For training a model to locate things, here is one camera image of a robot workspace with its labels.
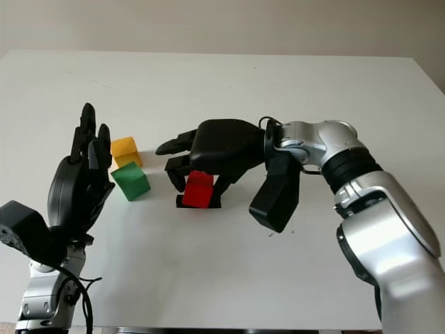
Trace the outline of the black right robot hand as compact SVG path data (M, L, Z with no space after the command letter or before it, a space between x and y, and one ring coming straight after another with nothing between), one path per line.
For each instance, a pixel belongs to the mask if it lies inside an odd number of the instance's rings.
M162 143L155 154L179 154L167 160L165 172L179 192L192 171L218 177L213 195L220 197L251 168L264 162L265 131L244 120L216 119Z

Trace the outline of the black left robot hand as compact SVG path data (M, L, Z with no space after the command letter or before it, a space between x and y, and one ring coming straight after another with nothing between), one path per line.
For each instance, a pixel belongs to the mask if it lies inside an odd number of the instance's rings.
M59 163L47 200L49 230L66 241L86 245L115 184L109 180L112 164L110 131L96 128L95 108L85 103L80 125L74 130L70 154Z

